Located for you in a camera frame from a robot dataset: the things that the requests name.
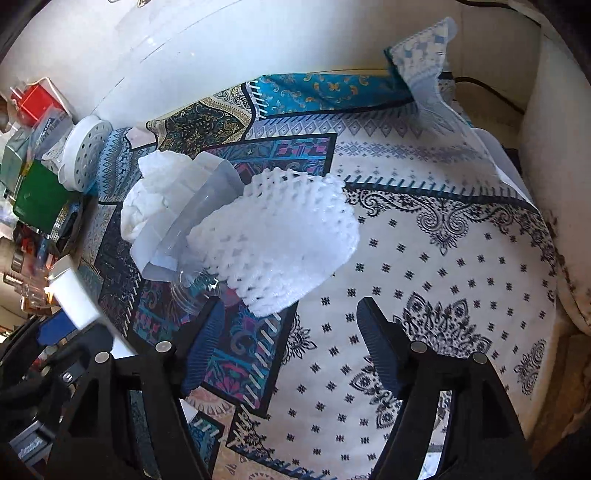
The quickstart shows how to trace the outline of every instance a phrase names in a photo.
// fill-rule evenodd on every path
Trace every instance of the black cable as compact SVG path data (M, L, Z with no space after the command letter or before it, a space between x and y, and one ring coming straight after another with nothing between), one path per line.
M456 2L458 2L458 3L462 4L462 5L466 5L467 7L504 8L505 10L511 10L511 11L516 12L516 13L519 13L520 15L523 15L521 12L519 12L519 10L515 10L515 8L510 7L509 5L504 4L502 2L471 2L470 0L456 0ZM530 18L527 15L523 15L523 16L525 18L527 18L528 20L532 21L533 23L535 23L538 27L541 26L533 18Z
M487 85L484 82L481 82L480 80L473 79L472 77L455 77L454 80L456 81L456 83L464 82L464 83L473 83L474 85L478 85L479 87L484 88L487 92L491 92L494 96L496 96L499 100L502 100L503 102L505 102L507 105L509 105L516 112L520 113L521 115L525 115L525 110L523 110L522 108L518 107L516 104L511 102L511 100L509 100L506 96L501 95L493 87Z
M469 7L491 7L491 8L506 8L507 10L513 10L517 12L515 8L510 7L507 4L502 2L470 2L470 0L456 0L456 2L461 3L462 5L467 5Z

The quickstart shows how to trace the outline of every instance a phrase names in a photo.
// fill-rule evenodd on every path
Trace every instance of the white ventilated lid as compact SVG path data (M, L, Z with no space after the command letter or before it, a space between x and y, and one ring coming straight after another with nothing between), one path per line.
M96 180L100 152L113 128L97 116L84 117L70 133L58 172L60 183L67 189L87 193Z

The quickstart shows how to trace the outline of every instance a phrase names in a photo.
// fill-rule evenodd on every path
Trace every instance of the patterned tablecloth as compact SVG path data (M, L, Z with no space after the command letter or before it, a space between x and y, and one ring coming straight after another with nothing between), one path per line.
M442 72L453 30L444 20L388 49L389 76L262 76L149 122L155 145L132 150L125 130L111 135L80 270L138 349L191 320L167 284L141 278L119 233L140 156L209 151L245 183L264 168L331 172L359 221L352 259L280 319L243 304L226 312L205 381L188 398L214 479L366 478L400 403L356 324L365 296L440 353L488 354L531 430L556 342L554 248L537 209L500 181L456 113L453 78ZM442 393L433 452L449 404Z

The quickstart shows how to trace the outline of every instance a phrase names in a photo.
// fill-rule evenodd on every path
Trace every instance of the metal screw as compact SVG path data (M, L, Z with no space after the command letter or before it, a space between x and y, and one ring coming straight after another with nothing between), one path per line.
M166 353L168 352L171 348L173 347L173 344L170 342L167 342L166 340L164 342L160 342L158 344L156 344L156 351L158 353Z
M472 358L474 359L474 361L477 364L484 365L486 362L488 362L488 358L486 357L486 355L484 353L474 352L474 355L472 355Z
M415 353L425 353L427 345L423 342L413 342L410 344L410 349Z
M95 362L104 364L109 359L109 352L99 352L95 356Z

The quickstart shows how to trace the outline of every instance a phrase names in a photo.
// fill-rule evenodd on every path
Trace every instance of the blue gripper pad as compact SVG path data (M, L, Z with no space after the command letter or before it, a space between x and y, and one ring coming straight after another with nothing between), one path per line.
M201 385L209 359L213 355L213 350L222 334L225 319L224 305L218 299L189 349L186 359L186 374L181 383L182 395L189 395L192 390Z
M371 297L357 304L357 325L380 382L398 398L409 383L404 378L410 348L406 333L400 325L387 321Z

